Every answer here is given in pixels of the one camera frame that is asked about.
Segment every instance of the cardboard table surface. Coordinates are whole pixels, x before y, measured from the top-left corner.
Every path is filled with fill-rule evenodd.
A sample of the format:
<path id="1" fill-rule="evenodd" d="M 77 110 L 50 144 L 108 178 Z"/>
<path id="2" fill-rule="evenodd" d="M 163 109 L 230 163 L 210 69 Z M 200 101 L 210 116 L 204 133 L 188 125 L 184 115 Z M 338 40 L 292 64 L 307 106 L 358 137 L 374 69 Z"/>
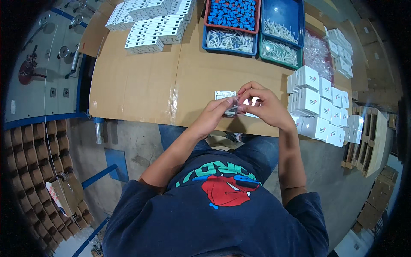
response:
<path id="1" fill-rule="evenodd" d="M 201 47 L 204 23 L 196 9 L 182 44 L 165 45 L 161 53 L 129 54 L 124 49 L 128 30 L 108 34 L 92 78 L 92 116 L 189 126 L 216 90 L 238 91 L 251 80 L 271 89 L 286 107 L 292 71 L 254 57 L 207 53 Z M 335 84 L 351 95 L 351 82 L 343 79 Z M 216 129 L 278 136 L 278 128 L 248 116 L 223 118 Z"/>

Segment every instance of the person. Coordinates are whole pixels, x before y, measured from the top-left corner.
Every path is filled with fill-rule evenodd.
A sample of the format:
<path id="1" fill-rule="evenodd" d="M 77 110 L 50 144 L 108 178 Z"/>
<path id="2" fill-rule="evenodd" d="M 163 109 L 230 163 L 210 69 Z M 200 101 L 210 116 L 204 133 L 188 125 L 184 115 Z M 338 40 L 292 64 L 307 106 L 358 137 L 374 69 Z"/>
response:
<path id="1" fill-rule="evenodd" d="M 164 153 L 122 190 L 103 239 L 112 256 L 326 256 L 318 193 L 307 192 L 296 125 L 277 96 L 251 81 L 240 105 L 279 128 L 234 152 L 204 139 L 233 98 L 211 101 L 187 129 L 159 125 Z M 262 184 L 278 163 L 282 205 Z"/>

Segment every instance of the wooden pallet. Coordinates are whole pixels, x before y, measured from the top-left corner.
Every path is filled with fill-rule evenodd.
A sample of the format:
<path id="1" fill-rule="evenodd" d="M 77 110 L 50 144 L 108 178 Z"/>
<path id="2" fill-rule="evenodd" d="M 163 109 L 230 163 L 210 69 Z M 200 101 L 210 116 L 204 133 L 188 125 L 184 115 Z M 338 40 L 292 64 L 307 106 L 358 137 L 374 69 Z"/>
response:
<path id="1" fill-rule="evenodd" d="M 354 115 L 364 117 L 363 132 L 359 144 L 348 143 L 341 166 L 357 168 L 368 177 L 380 168 L 384 152 L 387 119 L 377 108 L 354 107 Z"/>

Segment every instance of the navy t-shirt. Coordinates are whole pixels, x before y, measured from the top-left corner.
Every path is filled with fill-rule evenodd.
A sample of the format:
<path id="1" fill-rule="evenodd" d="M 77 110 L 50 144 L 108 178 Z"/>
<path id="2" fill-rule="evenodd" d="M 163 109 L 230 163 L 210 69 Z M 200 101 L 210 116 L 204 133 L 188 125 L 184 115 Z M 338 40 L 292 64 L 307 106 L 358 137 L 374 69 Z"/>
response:
<path id="1" fill-rule="evenodd" d="M 107 225 L 104 257 L 326 256 L 318 193 L 284 208 L 237 156 L 213 151 L 188 161 L 162 195 L 129 181 Z"/>

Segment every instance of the hand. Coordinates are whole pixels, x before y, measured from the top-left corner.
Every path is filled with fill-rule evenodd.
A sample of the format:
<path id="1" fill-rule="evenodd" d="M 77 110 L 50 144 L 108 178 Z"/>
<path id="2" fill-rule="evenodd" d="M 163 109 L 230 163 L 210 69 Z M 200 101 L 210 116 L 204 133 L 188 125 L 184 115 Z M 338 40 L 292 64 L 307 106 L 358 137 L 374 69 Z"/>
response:
<path id="1" fill-rule="evenodd" d="M 239 103 L 246 99 L 251 103 L 253 97 L 259 97 L 255 106 L 242 104 L 238 107 L 239 114 L 246 112 L 254 114 L 268 125 L 278 127 L 283 130 L 295 127 L 287 109 L 284 108 L 278 97 L 270 90 L 255 81 L 250 81 L 243 85 L 238 91 Z"/>
<path id="2" fill-rule="evenodd" d="M 198 118 L 189 126 L 188 131 L 199 141 L 206 138 L 218 125 L 223 118 L 224 112 L 231 107 L 233 97 L 222 98 L 210 101 Z"/>

